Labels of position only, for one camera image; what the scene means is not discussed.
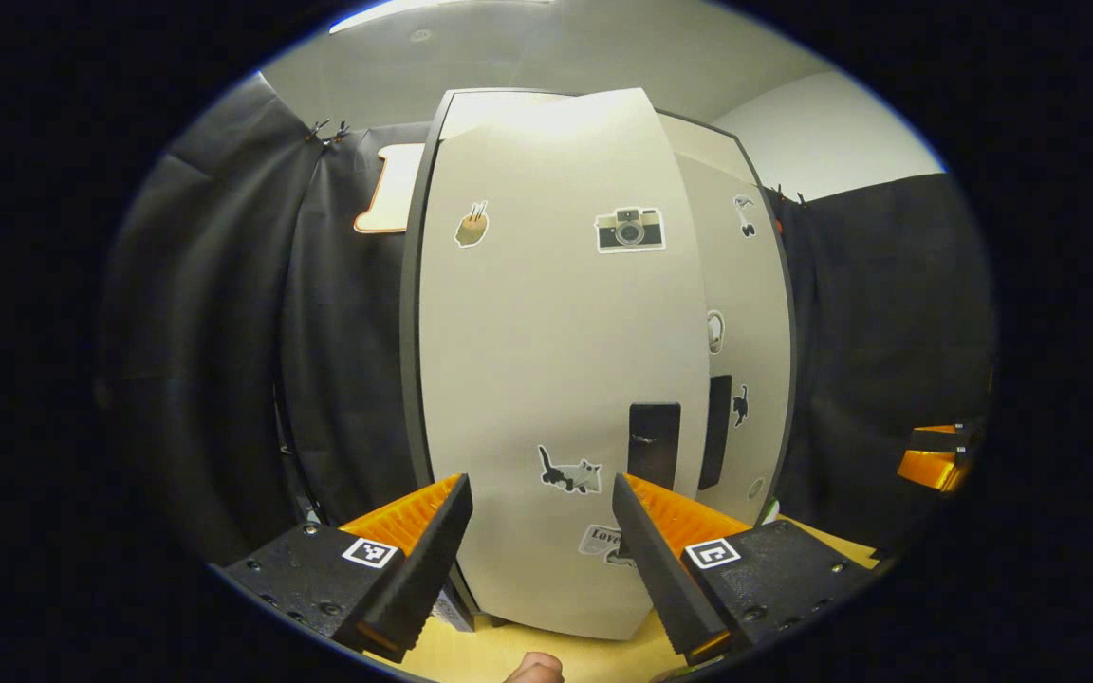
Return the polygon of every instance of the sticker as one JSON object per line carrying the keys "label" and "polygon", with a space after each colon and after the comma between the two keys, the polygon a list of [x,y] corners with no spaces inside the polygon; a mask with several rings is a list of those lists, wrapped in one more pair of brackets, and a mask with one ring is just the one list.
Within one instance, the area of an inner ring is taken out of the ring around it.
{"label": "sticker", "polygon": [[741,423],[744,422],[744,416],[750,414],[750,388],[745,385],[741,385],[740,397],[732,397],[732,411],[737,412],[737,424],[732,427],[740,427]]}
{"label": "sticker", "polygon": [[486,199],[478,204],[471,204],[471,211],[458,221],[458,233],[455,242],[461,248],[477,246],[486,234]]}
{"label": "sticker", "polygon": [[395,545],[368,539],[356,539],[355,543],[352,543],[340,557],[346,558],[349,562],[372,566],[374,569],[381,569],[386,563],[390,562],[391,557],[395,557],[396,550],[399,549],[396,549]]}
{"label": "sticker", "polygon": [[614,209],[596,217],[593,227],[598,228],[598,251],[602,255],[665,249],[665,216],[656,209]]}
{"label": "sticker", "polygon": [[442,622],[446,622],[449,626],[455,627],[455,631],[461,631],[463,633],[473,633],[474,629],[470,627],[467,620],[463,619],[462,614],[458,613],[458,608],[455,607],[455,602],[449,599],[449,593],[444,591],[437,593],[437,602],[434,602],[433,610],[430,613]]}
{"label": "sticker", "polygon": [[719,353],[724,348],[724,314],[719,311],[707,311],[707,344],[710,355]]}
{"label": "sticker", "polygon": [[741,234],[745,237],[753,237],[759,231],[753,227],[753,224],[744,216],[744,208],[753,204],[753,199],[748,198],[747,195],[737,195],[732,198],[732,208],[737,209],[737,216],[741,220]]}
{"label": "sticker", "polygon": [[776,519],[778,519],[778,501],[777,501],[777,498],[771,498],[771,506],[768,507],[768,509],[771,509],[771,514],[768,514],[766,516],[766,518],[762,520],[763,525],[771,523],[771,522],[775,521]]}
{"label": "sticker", "polygon": [[622,543],[622,531],[600,523],[590,523],[580,539],[581,555],[599,555],[619,549]]}
{"label": "sticker", "polygon": [[694,565],[698,566],[698,569],[710,569],[713,566],[737,562],[741,558],[741,555],[725,539],[686,545],[686,554],[694,561]]}
{"label": "sticker", "polygon": [[545,485],[557,485],[568,493],[601,493],[601,466],[580,459],[579,463],[561,463],[554,466],[546,454],[546,447],[538,445],[538,454],[543,460],[542,482]]}
{"label": "sticker", "polygon": [[619,543],[619,547],[608,551],[607,564],[612,564],[614,566],[635,566],[635,561],[630,556],[630,554],[623,553],[622,544]]}

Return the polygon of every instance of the black curtain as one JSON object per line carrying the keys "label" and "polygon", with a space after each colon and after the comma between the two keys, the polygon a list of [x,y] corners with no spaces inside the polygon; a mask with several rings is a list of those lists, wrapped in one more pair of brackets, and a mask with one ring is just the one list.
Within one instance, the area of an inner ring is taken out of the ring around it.
{"label": "black curtain", "polygon": [[427,122],[331,142],[298,211],[281,325],[294,449],[322,514],[343,523],[416,488],[399,384],[403,234],[360,234],[386,144],[422,143]]}
{"label": "black curtain", "polygon": [[272,380],[294,222],[320,156],[259,75],[162,153],[110,252],[98,399],[188,547],[230,564],[295,522]]}
{"label": "black curtain", "polygon": [[988,251],[947,174],[807,203],[766,196],[799,354],[781,510],[889,553],[940,499],[896,474],[912,428],[979,424],[989,410]]}

